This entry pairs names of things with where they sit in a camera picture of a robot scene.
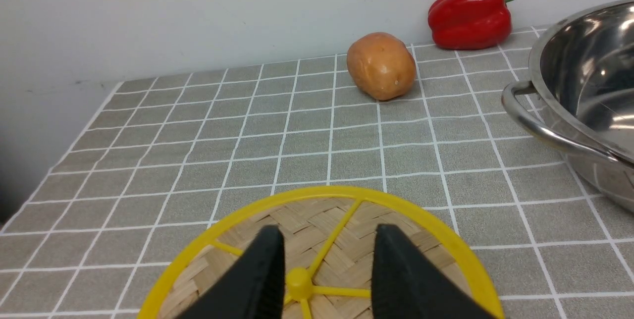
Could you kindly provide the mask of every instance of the white grid line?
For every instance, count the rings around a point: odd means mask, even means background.
[[[222,80],[224,80],[224,78],[227,76],[227,72],[229,70],[226,69],[224,71],[224,74],[222,74]],[[215,103],[215,98],[217,98],[218,94],[220,93],[220,90],[222,89],[222,86],[219,86],[218,89],[215,92],[215,95],[213,96],[213,99],[211,101],[211,104],[209,104],[209,109],[207,111],[207,116],[209,115],[209,113],[211,113],[211,109],[213,107],[213,103]],[[169,118],[169,115],[172,113],[172,111],[174,111],[174,107],[172,107],[172,110],[170,110],[170,113],[167,115],[167,118]],[[134,278],[134,274],[136,274],[136,269],[139,267],[139,265],[141,264],[141,261],[143,260],[143,256],[145,255],[145,251],[147,251],[148,246],[150,245],[150,241],[152,240],[152,235],[154,234],[154,231],[157,229],[158,224],[160,222],[161,217],[163,216],[163,212],[165,211],[165,208],[167,207],[167,203],[171,197],[171,194],[173,193],[173,191],[176,189],[176,185],[178,184],[179,179],[181,179],[181,175],[183,174],[183,169],[185,168],[185,164],[187,162],[187,158],[188,156],[190,156],[190,154],[192,153],[192,151],[194,150],[194,147],[196,146],[196,142],[198,140],[198,137],[200,135],[200,132],[202,132],[202,129],[204,127],[204,123],[200,123],[200,127],[196,133],[196,136],[194,137],[193,141],[192,141],[192,145],[190,146],[190,150],[187,152],[187,154],[185,155],[183,162],[178,170],[178,174],[176,175],[176,179],[174,179],[174,182],[172,183],[172,187],[170,188],[170,193],[167,195],[167,197],[165,197],[165,200],[163,201],[163,204],[161,205],[161,209],[158,212],[158,215],[156,217],[156,220],[154,221],[154,226],[152,226],[152,228],[150,229],[150,232],[147,235],[147,238],[145,239],[145,242],[143,244],[143,248],[141,249],[141,252],[139,253],[138,258],[136,259],[136,265],[135,267],[133,267],[132,271],[130,272],[130,275],[128,276],[128,279],[123,287],[123,290],[117,300],[117,305],[115,306],[115,310],[118,310],[119,307],[121,306],[121,303],[123,302],[123,299],[125,297],[125,294],[127,293],[127,290],[130,287],[130,283],[132,283],[132,280]]]
[[[260,78],[262,77],[262,71],[264,69],[264,64],[260,65],[260,73],[258,74],[258,81],[256,82],[256,87],[253,89],[253,94],[252,96],[254,96],[256,94],[256,92],[258,91],[258,86],[260,86]],[[220,186],[219,190],[218,190],[218,194],[215,197],[215,204],[213,205],[213,211],[211,212],[211,216],[209,217],[209,221],[207,224],[207,227],[209,228],[213,222],[213,218],[215,217],[215,213],[216,211],[218,211],[218,206],[220,205],[220,197],[222,197],[222,191],[226,190],[226,184],[227,184],[227,179],[229,178],[229,172],[231,172],[231,165],[233,164],[235,155],[236,155],[236,151],[238,150],[238,147],[240,146],[240,139],[242,139],[242,135],[244,134],[244,129],[247,126],[247,118],[249,116],[249,112],[251,112],[251,106],[253,105],[253,100],[254,98],[251,97],[251,100],[249,101],[249,106],[247,107],[247,113],[246,116],[244,117],[244,120],[242,121],[242,127],[240,127],[240,133],[238,134],[238,138],[236,139],[236,144],[233,147],[233,151],[231,151],[231,157],[229,157],[229,163],[227,164],[227,170],[224,173],[224,178],[222,179],[222,185]]]
[[[534,27],[531,27],[531,28],[532,28],[533,32],[535,33],[535,35],[537,35],[537,37],[539,38],[539,33],[537,32],[537,30],[535,30]],[[502,50],[502,48],[499,45],[498,45],[498,48],[500,48],[500,51],[501,51],[503,57],[507,61],[507,64],[510,66],[509,58],[507,58],[506,53],[504,53],[504,50]],[[513,76],[516,79],[516,81],[519,81],[519,78],[517,77],[516,73],[514,73],[514,71],[513,71]],[[529,103],[530,107],[531,108],[535,108],[535,105],[533,104],[533,102],[530,99],[529,95],[526,95],[526,99],[528,100],[528,103]],[[541,117],[541,114],[536,112],[536,116],[541,122],[544,122],[544,119]],[[588,203],[588,206],[589,206],[590,210],[592,211],[592,214],[594,215],[594,217],[596,219],[596,222],[598,222],[598,225],[600,226],[601,231],[603,231],[603,233],[605,235],[605,238],[607,238],[607,240],[609,241],[610,247],[612,248],[612,251],[614,251],[614,254],[616,255],[616,258],[618,258],[618,260],[620,261],[621,265],[623,266],[623,269],[625,269],[625,272],[627,272],[628,276],[630,277],[630,280],[632,281],[632,283],[634,283],[634,272],[632,272],[632,269],[628,265],[627,261],[625,261],[625,258],[623,257],[623,254],[621,254],[620,249],[618,248],[618,246],[614,242],[614,239],[612,239],[612,235],[610,234],[610,231],[607,229],[607,227],[605,226],[605,223],[601,219],[601,215],[596,210],[596,207],[595,207],[593,201],[591,200],[591,197],[589,196],[588,191],[586,190],[586,188],[581,183],[579,175],[577,174],[577,172],[575,172],[575,170],[573,170],[572,165],[568,161],[566,162],[566,166],[568,167],[568,171],[572,175],[573,179],[575,179],[575,183],[577,183],[577,186],[579,187],[579,189],[581,191],[581,194],[586,199],[586,202]]]
[[[458,58],[458,62],[460,63],[460,68],[462,68],[462,72],[464,73],[465,76],[465,81],[467,82],[467,86],[469,87],[469,91],[473,92],[473,88],[471,87],[471,82],[469,82],[469,76],[467,75],[467,72],[465,70],[465,66],[464,64],[462,64],[462,60],[460,59],[460,56],[458,55],[458,52],[456,53],[456,57]],[[519,212],[519,215],[522,219],[522,222],[526,228],[526,232],[528,233],[528,238],[530,240],[530,243],[533,245],[533,250],[535,251],[535,254],[537,256],[537,261],[539,262],[539,265],[541,267],[542,272],[544,273],[544,276],[546,278],[546,283],[548,283],[548,289],[550,289],[550,292],[553,296],[555,296],[555,305],[557,306],[557,311],[559,312],[559,315],[561,316],[562,319],[566,319],[566,312],[564,312],[564,307],[561,305],[561,301],[559,301],[559,299],[557,299],[557,291],[555,290],[555,285],[553,284],[553,280],[552,278],[550,278],[550,274],[548,273],[548,269],[546,268],[546,263],[544,262],[544,258],[542,258],[541,256],[541,252],[539,251],[539,248],[537,248],[537,246],[535,245],[537,243],[537,241],[535,240],[535,237],[532,233],[532,231],[530,230],[530,224],[528,223],[528,219],[526,218],[526,214],[524,213],[524,209],[522,208],[522,204],[519,201],[519,198],[517,197],[517,191],[515,190],[513,183],[509,177],[509,172],[507,171],[507,169],[504,166],[504,161],[502,160],[501,156],[500,156],[500,150],[498,150],[497,144],[495,143],[494,139],[493,139],[493,134],[491,133],[491,127],[489,127],[489,123],[486,121],[486,118],[484,117],[484,115],[482,114],[482,107],[480,107],[480,103],[477,100],[477,97],[475,94],[473,94],[473,100],[475,102],[475,106],[477,107],[478,113],[480,113],[480,117],[482,118],[482,122],[484,122],[484,126],[486,128],[487,131],[487,135],[489,135],[489,138],[491,139],[491,145],[493,146],[493,151],[495,152],[495,156],[498,159],[498,163],[500,164],[500,167],[502,168],[502,173],[504,174],[504,177],[507,181],[507,184],[509,185],[509,189],[511,191],[511,195],[513,197],[514,202],[516,202],[517,204],[517,210]]]
[[[158,80],[158,78],[155,78],[154,81],[152,82],[152,85]],[[145,97],[147,97],[148,93],[145,93],[145,95],[143,95],[143,100],[145,100]],[[127,119],[126,123],[129,122],[132,117],[134,116],[135,111],[133,111],[133,113],[130,114],[129,118]],[[115,140],[120,136],[121,132],[123,131],[123,128],[118,132],[117,136],[115,137]],[[97,167],[97,162],[93,165],[93,169]],[[64,211],[62,211],[61,215],[59,215],[59,217],[57,218],[57,220],[55,220],[54,224],[52,225],[51,229],[55,229],[55,227],[57,226],[57,224],[59,224],[59,222],[61,222],[61,220],[64,218],[64,216],[66,215],[66,213],[68,213],[68,210],[70,209],[70,207],[73,204],[73,201],[75,199],[77,199],[77,197],[79,196],[79,194],[81,193],[81,191],[83,190],[84,186],[86,185],[86,183],[88,182],[88,178],[90,177],[90,174],[87,174],[86,177],[84,177],[84,180],[82,181],[82,184],[79,186],[79,188],[77,189],[77,192],[75,193],[75,196],[73,197],[73,199],[70,200],[70,202],[68,202],[68,204],[66,205],[66,208],[64,209]],[[34,197],[34,195],[36,195],[36,192],[34,192],[31,197],[30,200]],[[23,211],[23,209],[26,208],[26,203],[22,205],[22,207],[20,208],[20,210],[18,211],[18,213],[20,213],[21,211]],[[6,226],[4,226],[2,229],[0,229],[0,235],[2,235],[2,233],[4,231],[6,231],[7,228],[9,228],[11,222],[13,219],[17,218],[18,214],[14,215],[9,222],[7,222]],[[38,255],[39,250],[44,246],[44,244],[46,243],[46,241],[48,240],[48,238],[50,237],[50,233],[47,233],[42,241],[40,242],[40,244],[38,245],[38,247],[36,247],[36,249],[33,251],[33,253],[31,254],[30,258],[27,260],[27,262],[24,264],[22,269],[26,269],[27,267],[29,267],[29,265],[31,264],[31,262],[34,260],[34,258],[36,257],[36,255]],[[97,234],[95,236],[95,239],[93,240],[92,245],[95,243],[95,241],[97,240],[97,237],[99,236],[99,234]],[[6,301],[7,298],[9,298],[9,294],[11,294],[11,292],[13,292],[14,288],[16,287],[16,285],[18,284],[18,282],[20,281],[20,279],[22,278],[22,276],[24,275],[24,271],[21,271],[18,276],[16,276],[15,280],[13,281],[13,283],[11,284],[11,286],[9,286],[9,289],[7,289],[7,292],[4,294],[4,296],[2,297],[2,299],[0,299],[0,308],[2,307],[2,305],[4,305],[4,302]],[[59,303],[61,303],[62,298],[59,299],[59,302],[57,303],[57,305],[55,306],[55,308],[57,308],[59,306]]]
[[[356,86],[344,86],[344,87],[337,87],[337,89],[352,89],[352,88],[356,88]],[[319,90],[310,90],[310,91],[296,91],[296,92],[290,92],[290,93],[279,93],[279,94],[270,94],[270,95],[266,95],[266,96],[283,96],[283,95],[293,95],[293,94],[299,94],[299,93],[320,93],[323,91],[331,91],[333,89],[319,89]],[[501,93],[501,90],[484,90],[484,91],[475,91],[474,93],[476,94],[491,94],[491,93]],[[464,93],[464,94],[449,94],[449,95],[437,95],[437,96],[428,96],[426,97],[427,99],[440,99],[440,98],[454,98],[454,97],[458,97],[458,96],[466,96],[466,95],[471,95],[471,93]],[[250,96],[246,96],[243,98],[228,98],[228,99],[223,99],[222,101],[232,101],[232,100],[249,100],[251,97]],[[384,104],[387,103],[406,103],[406,102],[414,102],[417,100],[422,100],[421,98],[407,98],[407,99],[393,99],[393,100],[387,100],[386,102],[382,102]],[[207,100],[204,102],[189,102],[189,103],[179,103],[176,104],[176,106],[178,105],[192,105],[192,104],[199,104],[199,103],[210,103],[211,100]],[[333,105],[333,107],[335,108],[340,108],[340,107],[356,107],[356,106],[366,106],[366,105],[373,105],[374,102],[366,102],[366,103],[355,103],[355,104],[350,104],[350,105]],[[290,112],[291,113],[296,113],[296,112],[308,112],[308,111],[321,111],[324,109],[331,109],[331,107],[316,107],[316,108],[308,108],[308,109],[292,109]],[[263,115],[267,115],[267,114],[286,114],[287,111],[277,111],[277,112],[261,112],[261,113],[251,113],[249,114],[249,116],[263,116]],[[188,119],[188,120],[177,120],[177,121],[166,121],[166,122],[155,122],[155,123],[140,123],[140,124],[134,124],[134,125],[129,125],[127,126],[128,128],[135,128],[135,127],[147,127],[147,126],[155,126],[155,125],[162,125],[163,123],[165,124],[172,124],[172,123],[188,123],[188,122],[201,122],[201,121],[209,121],[209,120],[226,120],[229,118],[241,118],[244,117],[245,115],[238,115],[238,116],[224,116],[224,117],[206,117],[206,118],[192,118],[192,119]],[[89,129],[88,131],[99,131],[99,130],[106,130],[106,129],[119,129],[122,126],[113,126],[113,127],[94,127]]]
[[[189,80],[192,78],[193,74],[190,74],[189,77],[187,78],[187,82],[189,82]],[[170,109],[170,111],[167,114],[167,117],[169,118],[170,114],[172,114],[172,112],[174,111],[174,106],[172,106],[172,108]],[[154,139],[152,140],[152,143],[156,142],[156,140],[159,138],[160,132],[161,130],[163,130],[163,127],[165,127],[165,124],[161,125],[161,127],[159,127],[158,132],[156,133],[156,135],[154,136]],[[115,138],[113,140],[113,144],[117,141],[118,137],[121,135],[121,132],[119,132],[119,134],[117,135],[117,138]],[[150,152],[150,150],[152,149],[152,146],[148,147],[148,149],[145,151],[145,154],[138,160],[138,162],[136,163],[136,165],[140,165],[141,162],[143,161],[143,159],[145,158],[145,156],[147,156],[147,154]],[[125,184],[124,190],[121,191],[120,195],[125,194],[125,192],[127,191],[127,189],[129,188],[130,184],[132,184],[132,181],[134,179],[134,176],[136,174],[136,169],[134,169],[132,171],[132,174],[130,174],[130,177],[127,181],[127,183]],[[90,252],[92,251],[93,247],[95,247],[95,245],[97,244],[97,240],[99,240],[102,232],[104,231],[104,229],[106,228],[106,225],[108,224],[109,220],[112,218],[112,215],[114,214],[115,210],[117,209],[118,203],[121,200],[121,196],[119,195],[119,197],[117,197],[117,200],[115,200],[115,204],[112,206],[112,209],[110,209],[110,212],[108,214],[108,216],[106,217],[106,219],[104,220],[104,223],[102,224],[102,227],[100,228],[99,231],[97,231],[97,235],[93,238],[91,244],[88,246],[88,249],[86,250],[86,252],[84,252],[84,256],[82,256],[81,261],[79,262],[79,267],[81,268],[84,263],[86,262],[86,260],[88,259],[88,255],[90,254]],[[70,290],[70,287],[72,287],[73,283],[75,282],[75,279],[77,278],[77,276],[79,275],[79,269],[76,269],[75,272],[73,273],[73,276],[70,277],[70,281],[68,282],[68,284],[66,285],[64,291],[61,294],[61,297],[59,298],[59,300],[57,301],[54,309],[53,309],[53,313],[56,313],[57,310],[59,310],[59,306],[61,306],[61,303],[63,302],[63,300],[65,299],[66,295],[68,294],[68,291]]]
[[[332,170],[332,135],[335,129],[335,94],[337,93],[337,59],[338,54],[335,54],[335,75],[332,78],[332,102],[330,104],[330,138],[328,138],[328,168],[326,173],[326,185],[330,185],[330,177]]]
[[[383,127],[381,127],[381,107],[376,102],[376,123],[378,126],[378,151],[381,158],[381,184],[383,193],[387,193],[387,177],[385,176],[385,151],[383,147]]]
[[[539,111],[539,109],[529,109],[529,111]],[[279,112],[279,113],[269,113],[269,114],[285,114],[285,112]],[[496,112],[486,112],[483,113],[485,116],[490,116],[492,114],[506,114],[506,112],[504,111],[496,111]],[[432,120],[443,120],[443,119],[455,119],[455,118],[471,118],[471,117],[477,117],[479,116],[479,114],[466,114],[463,116],[432,116],[432,117],[422,117],[422,118],[415,118],[413,120],[399,120],[399,121],[383,121],[381,122],[383,125],[387,125],[387,124],[394,124],[394,123],[415,123],[415,122],[421,122],[421,121],[426,121],[428,118],[431,118]],[[227,118],[244,118],[244,116],[231,116],[231,117],[227,117]],[[371,122],[371,123],[363,123],[363,124],[359,124],[359,125],[349,125],[349,126],[340,126],[340,127],[333,127],[334,130],[341,130],[341,129],[353,129],[353,128],[358,128],[358,127],[365,127],[365,126],[374,126],[374,125],[378,125],[378,123],[376,122]],[[330,129],[308,129],[308,130],[301,130],[301,131],[287,131],[287,134],[295,134],[295,133],[306,133],[306,132],[322,132],[322,131],[329,131]],[[242,136],[242,138],[256,138],[256,137],[262,137],[262,136],[280,136],[282,135],[283,132],[272,132],[272,133],[262,133],[262,134],[252,134],[252,135],[245,135]],[[238,139],[237,137],[219,137],[219,138],[201,138],[199,139],[199,141],[219,141],[219,140],[224,140],[224,139]],[[153,145],[176,145],[179,143],[190,143],[192,141],[170,141],[170,142],[156,142]],[[106,148],[85,148],[85,149],[81,149],[81,150],[72,150],[69,151],[69,153],[77,153],[77,152],[88,152],[88,151],[102,151],[102,150],[118,150],[118,149],[125,149],[125,148],[138,148],[138,147],[147,147],[149,146],[149,144],[143,144],[143,145],[132,145],[132,146],[111,146],[111,147],[106,147]]]
[[[387,175],[387,179],[396,179],[398,177],[410,177],[410,176],[414,176],[414,175],[423,175],[420,173],[413,173],[413,175],[411,174],[404,174],[404,175]],[[333,180],[333,182],[349,182],[349,181],[366,181],[366,180],[375,180],[375,179],[382,179],[382,175],[376,175],[373,177],[363,177],[363,178],[353,178],[353,179],[335,179]],[[287,185],[310,185],[310,184],[317,184],[317,183],[324,183],[323,181],[310,181],[310,182],[299,182],[299,183],[278,183],[278,186],[287,186]],[[225,187],[224,190],[230,190],[230,189],[247,189],[247,188],[265,188],[265,187],[269,187],[272,186],[272,184],[262,184],[262,185],[254,185],[254,186],[245,186],[245,187],[235,187],[235,188],[231,188],[231,187]],[[210,188],[210,189],[201,189],[201,190],[195,190],[195,191],[191,191],[191,192],[207,192],[207,191],[218,191],[220,190],[220,188]],[[597,195],[588,195],[588,197],[590,199],[596,199],[596,198],[601,198],[603,197],[603,195],[597,194]],[[555,204],[555,203],[562,203],[562,202],[575,202],[575,201],[581,201],[581,200],[586,200],[586,197],[572,197],[572,198],[564,198],[564,199],[548,199],[548,200],[524,200],[521,201],[522,205],[534,205],[534,204]],[[482,203],[482,204],[462,204],[462,205],[453,205],[452,207],[454,209],[473,209],[473,208],[498,208],[498,207],[504,207],[504,206],[516,206],[515,202],[506,202],[506,203]],[[448,210],[449,207],[448,206],[438,206],[438,207],[428,207],[425,206],[423,207],[426,210]],[[118,228],[105,228],[102,231],[125,231],[125,230],[132,230],[132,229],[151,229],[151,228],[166,228],[166,227],[173,227],[173,226],[192,226],[192,225],[204,225],[204,224],[208,224],[208,221],[193,221],[193,222],[170,222],[170,223],[166,223],[166,224],[157,224],[155,225],[140,225],[140,226],[125,226],[125,227],[118,227]],[[28,235],[45,235],[47,233],[81,233],[81,232],[96,232],[99,231],[100,229],[98,228],[89,228],[89,229],[52,229],[52,230],[48,230],[48,231],[27,231],[27,232],[10,232],[10,233],[4,233],[2,234],[2,236],[28,236]]]
[[[410,46],[412,46],[412,55],[414,56],[414,62],[416,61],[416,53],[414,52],[414,46],[412,44],[410,44]],[[456,220],[456,214],[455,211],[453,210],[453,206],[451,203],[451,195],[449,193],[449,186],[447,185],[447,179],[445,177],[446,172],[444,172],[444,168],[442,167],[442,160],[440,157],[440,150],[438,147],[438,140],[436,138],[436,134],[434,132],[434,122],[432,122],[432,118],[429,116],[429,107],[427,105],[427,101],[425,98],[425,90],[423,88],[423,82],[422,82],[422,75],[421,75],[421,69],[419,68],[419,64],[418,62],[415,62],[416,64],[416,76],[419,80],[419,86],[421,87],[421,94],[423,96],[423,107],[425,108],[425,114],[427,115],[427,122],[428,122],[428,126],[429,126],[429,131],[432,135],[432,144],[434,146],[434,153],[435,153],[435,157],[436,157],[436,162],[438,165],[438,172],[440,174],[441,177],[441,182],[442,182],[442,189],[444,191],[444,196],[445,199],[447,201],[447,207],[449,209],[449,215],[451,217],[451,225],[453,227],[453,231],[455,231],[455,233],[457,233],[458,235],[460,235],[460,231],[458,229],[458,222]]]
[[[77,312],[50,312],[50,313],[2,313],[0,314],[0,318],[33,318],[33,317],[45,317],[45,316],[77,316],[82,317],[86,315],[116,315],[116,314],[136,314],[139,312],[139,309],[123,309],[123,310],[86,310],[86,311],[77,311]]]
[[[299,59],[297,60],[297,66],[296,66],[296,70],[295,70],[295,79],[293,80],[293,93],[295,93],[295,90],[297,89],[297,75],[299,74],[299,64],[301,64],[302,60]],[[290,122],[290,113],[293,107],[293,98],[295,97],[294,94],[292,94],[290,96],[290,102],[288,102],[288,111],[287,111],[287,115],[286,115],[286,123],[284,124],[284,132],[281,135],[281,143],[279,143],[279,153],[278,153],[278,161],[277,161],[277,166],[275,168],[275,175],[273,177],[273,186],[271,187],[271,195],[275,194],[275,188],[277,185],[277,179],[279,176],[279,168],[281,167],[281,155],[283,153],[284,150],[284,142],[286,141],[286,135],[288,132],[288,123]]]
[[[483,142],[483,141],[490,141],[490,139],[477,139],[474,140],[473,142]],[[398,147],[403,147],[403,146],[431,146],[433,145],[432,143],[405,143],[402,145],[398,145]],[[396,146],[385,146],[384,148],[396,148]],[[367,149],[361,149],[361,150],[347,150],[348,152],[366,152],[366,151],[372,151],[372,150],[379,150],[378,147],[374,147],[374,148],[367,148]],[[344,152],[339,152],[339,151],[335,151],[333,152],[334,154],[337,153],[344,153]],[[302,154],[302,155],[326,155],[326,152],[315,152],[314,154]],[[256,160],[263,160],[263,159],[277,159],[278,157],[264,157],[262,159],[256,159]],[[209,163],[228,163],[227,160],[224,161],[209,161]],[[517,169],[530,169],[530,168],[542,168],[542,167],[551,167],[554,165],[561,165],[561,164],[565,164],[566,162],[561,160],[561,161],[552,161],[549,163],[539,163],[539,164],[530,164],[530,165],[517,165],[515,167],[505,167],[506,170],[517,170]],[[172,165],[167,165],[168,167],[174,167],[174,166],[178,166],[178,164],[172,164]],[[444,171],[443,174],[463,174],[463,173],[474,173],[474,172],[493,172],[493,171],[499,171],[499,170],[503,170],[503,168],[474,168],[474,169],[464,169],[464,170],[447,170]],[[398,177],[408,177],[408,176],[412,176],[412,175],[441,175],[441,172],[415,172],[415,173],[406,173],[406,174],[396,174],[396,175],[387,175],[386,177],[388,179],[390,178],[398,178]],[[356,180],[367,180],[367,179],[379,179],[380,177],[363,177],[363,178],[345,178],[345,179],[332,179],[332,181],[356,181]],[[323,183],[322,181],[300,181],[300,182],[289,182],[289,183],[278,183],[278,185],[296,185],[296,184],[304,184],[304,183]],[[140,193],[140,194],[125,194],[125,195],[121,195],[121,198],[131,198],[131,197],[147,197],[147,196],[152,196],[152,195],[167,195],[170,193],[173,194],[178,194],[178,193],[197,193],[199,191],[210,191],[210,190],[220,190],[220,189],[242,189],[242,188],[259,188],[262,186],[272,186],[272,184],[259,184],[259,185],[244,185],[244,186],[225,186],[223,188],[209,188],[209,189],[191,189],[191,190],[175,190],[175,191],[171,191],[171,192],[161,192],[161,193]],[[65,202],[70,202],[70,201],[89,201],[89,200],[105,200],[105,199],[114,199],[116,197],[93,197],[93,198],[82,198],[82,199],[75,199],[75,200],[43,200],[43,201],[39,201],[39,202],[30,202],[30,205],[35,205],[35,204],[47,204],[47,203],[65,203]]]

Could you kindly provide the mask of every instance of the yellow center hub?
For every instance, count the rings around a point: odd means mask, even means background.
[[[286,275],[288,294],[295,301],[308,299],[313,295],[313,281],[307,269],[296,267]]]

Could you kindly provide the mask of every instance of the potato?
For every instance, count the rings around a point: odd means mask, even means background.
[[[356,86],[376,100],[406,94],[416,78],[416,62],[405,44],[388,33],[371,33],[348,49],[348,72]]]

